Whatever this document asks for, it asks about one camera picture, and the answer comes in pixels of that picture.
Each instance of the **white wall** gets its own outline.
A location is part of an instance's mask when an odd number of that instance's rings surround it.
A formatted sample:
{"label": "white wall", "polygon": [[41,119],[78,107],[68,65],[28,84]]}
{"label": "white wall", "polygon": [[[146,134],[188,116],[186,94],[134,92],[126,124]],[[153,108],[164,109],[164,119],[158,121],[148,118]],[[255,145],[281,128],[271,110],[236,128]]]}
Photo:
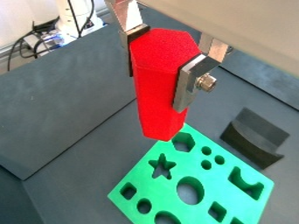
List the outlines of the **white wall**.
{"label": "white wall", "polygon": [[[96,9],[105,7],[104,0],[94,4]],[[57,16],[56,0],[0,0],[0,48],[32,29],[32,21],[41,24]]]}

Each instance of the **circular hole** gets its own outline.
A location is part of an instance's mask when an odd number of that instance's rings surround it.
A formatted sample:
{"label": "circular hole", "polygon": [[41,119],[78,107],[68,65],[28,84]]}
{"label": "circular hole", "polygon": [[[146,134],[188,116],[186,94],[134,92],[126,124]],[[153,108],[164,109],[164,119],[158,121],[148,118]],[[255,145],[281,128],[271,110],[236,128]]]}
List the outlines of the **circular hole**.
{"label": "circular hole", "polygon": [[152,209],[152,204],[148,199],[140,199],[136,205],[137,212],[140,214],[148,214]]}
{"label": "circular hole", "polygon": [[196,178],[182,178],[176,186],[176,192],[181,201],[188,205],[196,205],[202,200],[204,189]]}
{"label": "circular hole", "polygon": [[214,162],[217,165],[224,165],[224,157],[223,156],[216,156],[214,157]]}
{"label": "circular hole", "polygon": [[169,212],[160,212],[153,218],[154,224],[181,224],[177,218]]}
{"label": "circular hole", "polygon": [[201,147],[200,151],[205,156],[210,154],[210,148],[208,146]]}
{"label": "circular hole", "polygon": [[200,162],[200,166],[204,170],[208,170],[210,168],[210,162],[208,160],[202,160]]}

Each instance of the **hexagonal hole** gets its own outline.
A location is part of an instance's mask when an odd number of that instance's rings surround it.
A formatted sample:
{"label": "hexagonal hole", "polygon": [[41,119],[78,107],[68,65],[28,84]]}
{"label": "hexagonal hole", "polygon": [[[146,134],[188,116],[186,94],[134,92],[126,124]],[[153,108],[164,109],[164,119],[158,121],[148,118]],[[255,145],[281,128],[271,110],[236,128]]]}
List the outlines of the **hexagonal hole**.
{"label": "hexagonal hole", "polygon": [[172,138],[172,144],[177,151],[189,152],[194,145],[192,135],[189,133],[178,132]]}

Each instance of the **metal bracket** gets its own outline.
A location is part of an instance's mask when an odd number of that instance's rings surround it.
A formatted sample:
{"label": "metal bracket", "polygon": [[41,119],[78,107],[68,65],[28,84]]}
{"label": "metal bracket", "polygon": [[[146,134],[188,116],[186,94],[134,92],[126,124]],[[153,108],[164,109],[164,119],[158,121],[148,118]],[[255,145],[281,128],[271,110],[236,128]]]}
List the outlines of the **metal bracket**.
{"label": "metal bracket", "polygon": [[132,69],[132,63],[130,63],[130,53],[129,53],[129,43],[141,37],[148,31],[150,30],[150,27],[146,24],[140,24],[136,28],[133,28],[129,31],[118,31],[120,35],[120,41],[121,46],[125,49],[126,53],[126,64],[128,64],[128,76],[133,76],[133,69]]}
{"label": "metal bracket", "polygon": [[136,0],[105,0],[105,3],[122,32],[129,31],[142,23]]}
{"label": "metal bracket", "polygon": [[132,77],[133,69],[128,49],[129,43],[142,36],[149,31],[150,27],[142,24],[136,0],[105,0],[105,3],[118,25],[120,42],[126,54],[128,76]]}
{"label": "metal bracket", "polygon": [[228,45],[206,34],[200,35],[201,53],[178,69],[178,78],[172,101],[173,109],[181,113],[192,103],[198,89],[209,92],[216,79],[206,73],[224,59]]}

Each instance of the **star-shaped hole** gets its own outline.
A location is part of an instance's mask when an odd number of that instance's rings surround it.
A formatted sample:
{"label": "star-shaped hole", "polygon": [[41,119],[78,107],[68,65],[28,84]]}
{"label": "star-shaped hole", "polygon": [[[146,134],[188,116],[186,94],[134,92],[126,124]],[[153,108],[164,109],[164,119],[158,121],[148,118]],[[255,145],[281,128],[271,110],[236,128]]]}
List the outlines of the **star-shaped hole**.
{"label": "star-shaped hole", "polygon": [[165,155],[160,154],[157,160],[149,160],[148,164],[153,167],[152,178],[156,179],[161,175],[166,178],[172,178],[170,169],[176,166],[174,162],[165,160]]}

